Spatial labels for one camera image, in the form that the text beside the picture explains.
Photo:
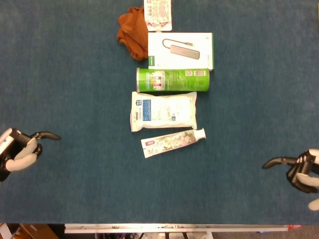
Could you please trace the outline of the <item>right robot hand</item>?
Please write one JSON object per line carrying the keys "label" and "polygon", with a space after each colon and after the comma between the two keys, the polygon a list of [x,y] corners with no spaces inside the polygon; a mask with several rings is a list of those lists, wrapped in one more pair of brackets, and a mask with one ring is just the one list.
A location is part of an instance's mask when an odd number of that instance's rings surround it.
{"label": "right robot hand", "polygon": [[289,183],[301,192],[307,194],[319,193],[319,177],[313,177],[311,172],[319,173],[319,150],[308,149],[298,157],[280,156],[273,157],[262,165],[263,169],[269,169],[275,165],[288,165],[290,169],[286,173]]}

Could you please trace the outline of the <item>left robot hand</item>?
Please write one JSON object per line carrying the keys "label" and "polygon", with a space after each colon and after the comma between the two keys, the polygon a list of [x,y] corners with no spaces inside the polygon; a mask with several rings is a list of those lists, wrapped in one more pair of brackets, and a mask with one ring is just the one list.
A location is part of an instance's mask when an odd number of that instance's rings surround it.
{"label": "left robot hand", "polygon": [[24,170],[36,162],[42,154],[39,139],[60,140],[61,137],[40,131],[32,135],[22,133],[16,128],[8,128],[0,136],[0,181],[3,182],[12,172]]}

